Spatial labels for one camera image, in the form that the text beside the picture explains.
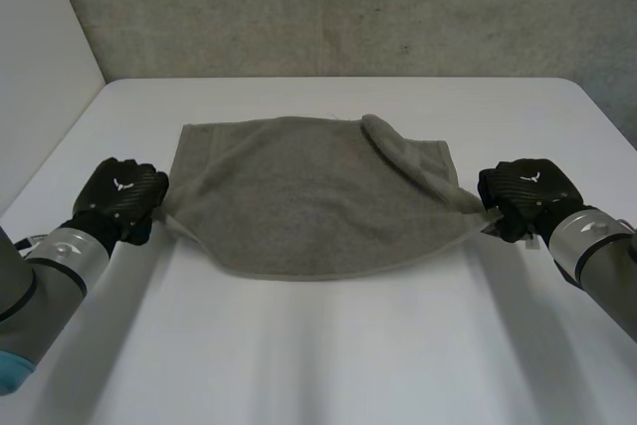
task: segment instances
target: concrete wall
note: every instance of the concrete wall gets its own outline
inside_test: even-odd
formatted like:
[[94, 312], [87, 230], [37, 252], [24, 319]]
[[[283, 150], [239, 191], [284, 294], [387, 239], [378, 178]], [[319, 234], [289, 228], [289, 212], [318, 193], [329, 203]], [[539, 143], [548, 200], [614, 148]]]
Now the concrete wall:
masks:
[[69, 0], [0, 0], [0, 215], [104, 84]]
[[564, 77], [637, 144], [637, 0], [71, 1], [108, 80]]

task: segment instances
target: cloth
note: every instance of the cloth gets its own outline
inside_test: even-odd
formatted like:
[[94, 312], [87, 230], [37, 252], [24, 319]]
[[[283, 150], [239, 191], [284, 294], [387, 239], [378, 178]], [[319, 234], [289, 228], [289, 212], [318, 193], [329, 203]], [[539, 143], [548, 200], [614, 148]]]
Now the cloth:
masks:
[[228, 270], [292, 281], [394, 268], [490, 223], [445, 141], [371, 114], [185, 125], [163, 210]]

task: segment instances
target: gray towel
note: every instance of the gray towel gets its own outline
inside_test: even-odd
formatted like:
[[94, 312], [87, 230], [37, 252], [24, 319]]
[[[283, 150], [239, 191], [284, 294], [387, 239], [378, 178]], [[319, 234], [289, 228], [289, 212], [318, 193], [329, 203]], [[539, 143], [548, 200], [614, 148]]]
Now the gray towel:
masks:
[[490, 222], [446, 142], [371, 114], [185, 125], [163, 210], [228, 270], [298, 281], [400, 266]]

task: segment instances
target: gray wall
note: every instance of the gray wall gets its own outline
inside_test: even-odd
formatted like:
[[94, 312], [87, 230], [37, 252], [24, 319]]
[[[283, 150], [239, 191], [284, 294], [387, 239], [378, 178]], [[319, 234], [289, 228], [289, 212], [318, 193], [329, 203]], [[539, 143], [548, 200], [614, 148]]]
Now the gray wall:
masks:
[[637, 0], [71, 1], [110, 81], [564, 77], [637, 144]]

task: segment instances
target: white wall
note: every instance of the white wall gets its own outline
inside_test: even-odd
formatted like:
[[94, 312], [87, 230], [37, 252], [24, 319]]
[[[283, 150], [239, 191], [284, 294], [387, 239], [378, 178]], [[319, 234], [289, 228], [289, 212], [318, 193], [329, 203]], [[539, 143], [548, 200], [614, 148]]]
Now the white wall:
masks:
[[104, 84], [69, 0], [0, 0], [0, 214]]

